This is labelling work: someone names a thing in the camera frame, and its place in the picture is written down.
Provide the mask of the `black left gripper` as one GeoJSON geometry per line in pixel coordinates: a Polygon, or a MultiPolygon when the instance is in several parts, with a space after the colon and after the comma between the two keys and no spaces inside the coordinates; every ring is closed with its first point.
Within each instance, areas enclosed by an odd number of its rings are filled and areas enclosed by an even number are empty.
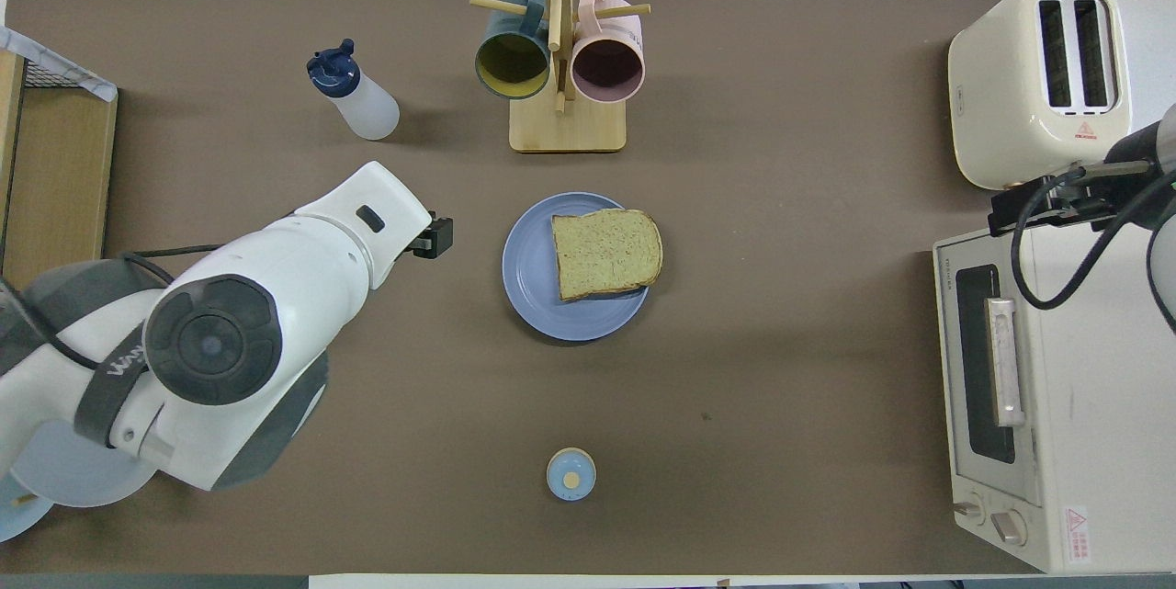
{"type": "Polygon", "coordinates": [[[412,240],[409,250],[416,257],[436,259],[453,245],[453,217],[433,217],[430,223],[412,240]]]}

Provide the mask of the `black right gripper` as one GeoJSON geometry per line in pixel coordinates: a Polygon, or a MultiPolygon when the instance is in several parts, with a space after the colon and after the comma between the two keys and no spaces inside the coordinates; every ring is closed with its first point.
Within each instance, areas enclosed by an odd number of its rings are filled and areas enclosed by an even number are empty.
{"type": "MultiPolygon", "coordinates": [[[[1147,169],[1118,170],[1109,182],[1152,182],[1163,175],[1158,158],[1160,123],[1149,123],[1112,146],[1105,154],[1105,163],[1147,163],[1147,169]]],[[[1034,226],[1068,226],[1091,223],[1100,217],[1100,210],[1111,210],[1112,200],[1105,186],[1090,178],[1074,178],[1063,182],[1064,174],[1045,175],[1025,180],[1009,187],[1009,202],[993,200],[989,213],[989,236],[1001,237],[1015,232],[1023,209],[1025,229],[1034,226]]]]}

